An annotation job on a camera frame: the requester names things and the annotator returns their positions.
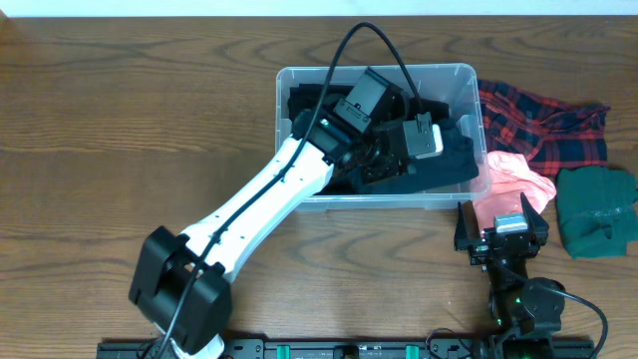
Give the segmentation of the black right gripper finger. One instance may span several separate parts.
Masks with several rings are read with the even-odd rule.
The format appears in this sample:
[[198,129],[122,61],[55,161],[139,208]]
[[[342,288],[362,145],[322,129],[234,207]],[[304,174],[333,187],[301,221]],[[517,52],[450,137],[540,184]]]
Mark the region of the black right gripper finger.
[[522,213],[528,225],[530,236],[536,244],[546,244],[548,239],[549,224],[531,205],[525,194],[520,194]]
[[458,203],[458,221],[454,235],[455,250],[467,250],[471,245],[463,205]]

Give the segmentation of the pink garment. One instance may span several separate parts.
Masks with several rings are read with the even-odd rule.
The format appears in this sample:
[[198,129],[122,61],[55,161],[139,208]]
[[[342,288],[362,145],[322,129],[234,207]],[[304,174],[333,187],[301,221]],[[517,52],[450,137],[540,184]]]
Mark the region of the pink garment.
[[554,183],[534,172],[524,155],[493,151],[486,159],[491,189],[486,197],[473,203],[479,230],[493,227],[498,215],[522,212],[521,193],[538,213],[555,198]]

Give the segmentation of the dark navy garment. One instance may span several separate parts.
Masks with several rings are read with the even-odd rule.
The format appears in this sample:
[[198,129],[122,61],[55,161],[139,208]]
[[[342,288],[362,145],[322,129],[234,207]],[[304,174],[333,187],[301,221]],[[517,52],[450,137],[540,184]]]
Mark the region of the dark navy garment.
[[443,152],[432,158],[408,164],[413,171],[370,183],[363,183],[363,172],[354,170],[348,182],[357,194],[404,194],[473,180],[479,175],[474,155],[474,142],[450,118],[438,121],[443,140]]

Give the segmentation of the large black garment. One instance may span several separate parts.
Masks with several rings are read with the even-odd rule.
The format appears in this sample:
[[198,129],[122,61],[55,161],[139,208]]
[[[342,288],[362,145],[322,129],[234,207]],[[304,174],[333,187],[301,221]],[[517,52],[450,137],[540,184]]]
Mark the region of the large black garment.
[[[291,121],[294,121],[301,112],[313,110],[316,107],[321,88],[320,84],[300,84],[298,87],[290,88],[287,106]],[[333,108],[341,98],[347,97],[352,89],[352,86],[347,85],[330,85],[323,105]],[[349,195],[354,193],[354,188],[347,178],[335,177],[324,189],[318,192],[318,195]]]

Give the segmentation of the small black garment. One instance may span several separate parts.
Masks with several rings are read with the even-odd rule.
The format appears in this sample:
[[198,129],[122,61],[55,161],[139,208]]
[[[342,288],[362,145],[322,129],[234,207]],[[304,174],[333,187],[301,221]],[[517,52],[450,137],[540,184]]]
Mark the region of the small black garment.
[[406,121],[414,120],[417,114],[429,113],[434,123],[439,123],[446,119],[450,114],[449,105],[443,102],[421,99],[420,102],[416,98],[404,98],[399,100],[394,109],[393,117],[395,119],[404,119]]

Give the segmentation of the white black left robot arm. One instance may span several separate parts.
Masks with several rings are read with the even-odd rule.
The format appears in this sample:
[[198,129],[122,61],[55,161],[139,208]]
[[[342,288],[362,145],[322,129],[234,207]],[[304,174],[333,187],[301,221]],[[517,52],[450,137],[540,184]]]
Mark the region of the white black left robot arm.
[[311,102],[293,111],[289,136],[237,194],[178,234],[160,226],[145,239],[129,299],[162,336],[141,357],[219,357],[231,285],[286,216],[335,172],[358,183],[393,180],[418,150],[440,148],[440,130],[420,96],[406,96],[372,68],[346,94],[328,82],[310,88]]

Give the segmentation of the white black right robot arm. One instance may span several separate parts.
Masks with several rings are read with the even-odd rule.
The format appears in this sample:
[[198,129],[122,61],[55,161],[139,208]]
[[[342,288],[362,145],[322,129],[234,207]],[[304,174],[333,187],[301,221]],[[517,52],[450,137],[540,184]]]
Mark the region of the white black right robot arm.
[[544,277],[531,278],[526,262],[546,245],[549,225],[520,196],[521,211],[503,214],[482,234],[469,227],[464,206],[458,205],[454,236],[456,251],[465,251],[471,265],[488,275],[488,309],[499,331],[475,339],[472,358],[552,358],[551,335],[561,328],[565,300],[552,294],[561,284]]

